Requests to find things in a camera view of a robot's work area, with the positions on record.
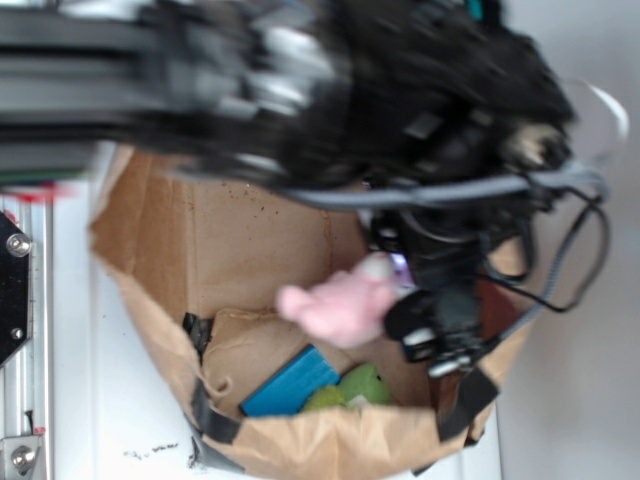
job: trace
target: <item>green plush toy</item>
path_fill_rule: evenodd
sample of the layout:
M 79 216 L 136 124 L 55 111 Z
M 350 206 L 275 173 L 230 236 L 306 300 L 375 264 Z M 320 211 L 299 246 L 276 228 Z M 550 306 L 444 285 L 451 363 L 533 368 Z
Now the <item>green plush toy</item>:
M 375 365 L 367 363 L 347 373 L 338 385 L 316 390 L 302 407 L 302 412 L 313 412 L 340 405 L 361 408 L 365 405 L 389 405 L 391 392 L 380 378 Z

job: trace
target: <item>bolt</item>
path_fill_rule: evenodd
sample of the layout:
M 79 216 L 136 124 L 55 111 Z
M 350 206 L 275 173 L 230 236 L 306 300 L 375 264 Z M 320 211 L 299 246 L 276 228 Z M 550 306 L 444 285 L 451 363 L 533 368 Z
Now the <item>bolt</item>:
M 11 338 L 14 340 L 20 340 L 22 337 L 24 337 L 24 331 L 21 328 L 11 330 Z
M 11 454 L 11 462 L 18 470 L 26 472 L 33 466 L 36 454 L 29 447 L 21 446 Z
M 31 240 L 24 233 L 11 235 L 7 240 L 7 250 L 14 257 L 24 257 L 31 252 Z

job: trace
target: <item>blue sponge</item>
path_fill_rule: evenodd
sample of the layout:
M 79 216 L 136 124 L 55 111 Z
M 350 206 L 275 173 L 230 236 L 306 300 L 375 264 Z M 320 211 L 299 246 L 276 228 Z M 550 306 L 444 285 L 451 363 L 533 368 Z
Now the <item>blue sponge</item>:
M 240 408 L 249 417 L 295 415 L 313 392 L 339 381 L 340 375 L 310 345 L 242 402 Z

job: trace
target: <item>paper bag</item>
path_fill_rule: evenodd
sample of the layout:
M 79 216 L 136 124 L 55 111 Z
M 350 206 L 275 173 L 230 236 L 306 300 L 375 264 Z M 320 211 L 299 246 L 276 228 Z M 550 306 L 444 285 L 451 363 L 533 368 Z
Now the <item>paper bag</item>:
M 367 248 L 356 216 L 242 182 L 181 182 L 164 175 L 161 163 L 123 149 L 92 225 L 93 250 L 215 458 L 266 478 L 373 480 L 428 466 L 480 438 L 526 330 L 472 374 L 440 382 L 429 381 L 425 364 L 405 363 L 399 344 L 384 338 L 349 351 L 315 342 L 270 310 L 275 292 L 322 282 L 360 260 Z M 507 297 L 482 294 L 486 332 L 513 321 Z M 215 317 L 202 365 L 181 327 L 185 312 Z M 375 363 L 394 406 L 244 418 L 239 402 L 308 343 L 339 373 Z

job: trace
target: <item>pink plush toy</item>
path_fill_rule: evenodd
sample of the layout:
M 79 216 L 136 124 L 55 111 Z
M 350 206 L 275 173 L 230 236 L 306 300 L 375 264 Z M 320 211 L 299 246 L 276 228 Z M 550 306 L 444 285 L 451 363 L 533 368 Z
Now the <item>pink plush toy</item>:
M 384 316 L 400 297 L 393 260 L 386 253 L 368 255 L 351 272 L 336 272 L 305 291 L 282 287 L 276 307 L 312 337 L 338 348 L 367 343 L 384 331 Z

